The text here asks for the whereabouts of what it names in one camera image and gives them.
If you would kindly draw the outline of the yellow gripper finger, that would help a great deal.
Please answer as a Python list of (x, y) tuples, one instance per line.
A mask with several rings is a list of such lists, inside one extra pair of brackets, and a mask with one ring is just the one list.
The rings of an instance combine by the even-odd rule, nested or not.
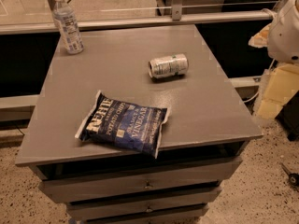
[(249, 45), (254, 48), (266, 48), (268, 45), (268, 34), (270, 25), (267, 24), (256, 35), (252, 36), (249, 40)]
[(262, 78), (255, 114), (263, 119), (274, 119), (283, 106), (299, 92), (299, 64), (279, 63)]

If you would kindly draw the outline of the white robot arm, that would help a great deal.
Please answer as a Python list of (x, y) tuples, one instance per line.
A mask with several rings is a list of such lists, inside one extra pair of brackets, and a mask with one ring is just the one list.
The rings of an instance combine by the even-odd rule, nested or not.
[(254, 48), (267, 48), (278, 62), (262, 77), (255, 114), (274, 119), (299, 91), (299, 0), (288, 0), (271, 23), (249, 40)]

